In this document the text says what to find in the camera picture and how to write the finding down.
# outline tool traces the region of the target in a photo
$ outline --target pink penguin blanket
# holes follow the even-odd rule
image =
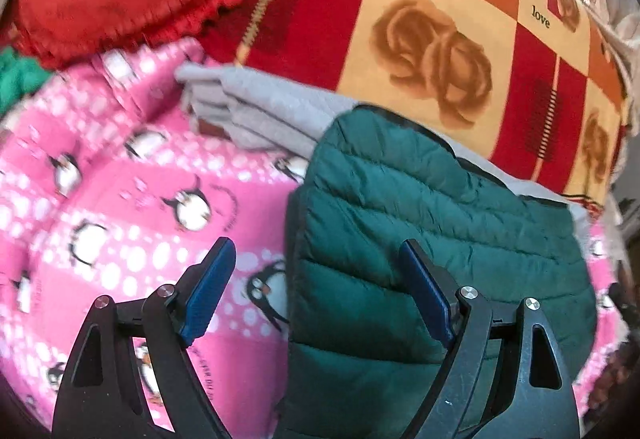
[[[191,132],[174,80],[185,61],[206,63],[193,39],[73,66],[44,85],[0,150],[0,368],[47,426],[94,299],[146,297],[225,235],[236,269],[190,356],[234,439],[273,429],[286,383],[284,217],[296,183],[280,154]],[[591,233],[598,330],[574,383],[581,413],[620,319],[606,296],[601,229]],[[151,414],[170,429],[146,344],[134,345]]]

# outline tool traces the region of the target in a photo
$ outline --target checkered blanket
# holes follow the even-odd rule
[[[248,0],[200,39],[392,109],[602,208],[628,109],[580,0]]]

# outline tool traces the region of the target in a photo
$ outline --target pile of clothes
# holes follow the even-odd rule
[[[489,300],[541,302],[583,415],[625,334],[595,216],[629,107],[584,7],[545,0],[558,37],[537,21],[495,42],[448,0],[344,0],[305,24],[325,50],[295,42],[306,2],[284,1],[10,0],[0,116],[39,91],[3,121],[2,374],[50,426],[92,301],[148,296],[226,235],[236,270],[189,354],[234,439],[399,437],[445,355],[395,265],[417,239]]]

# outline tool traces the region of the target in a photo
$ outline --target rose print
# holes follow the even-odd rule
[[[607,150],[609,134],[598,124],[598,109],[594,109],[587,119],[582,139],[582,158],[596,183],[604,181],[607,173]]]
[[[372,28],[370,47],[393,85],[435,98],[449,129],[470,129],[489,103],[491,63],[481,45],[430,0],[396,0]]]
[[[580,10],[576,0],[558,0],[558,10],[560,12],[560,20],[571,31],[575,30],[580,24]]]

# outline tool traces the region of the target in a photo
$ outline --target quilted jacket fabric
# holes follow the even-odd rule
[[[371,109],[340,116],[292,195],[277,439],[401,436],[445,355],[394,266],[405,239],[492,301],[538,298],[573,377],[588,358],[596,301],[566,206],[515,196],[411,125]],[[498,346],[487,350],[469,424],[484,408]]]

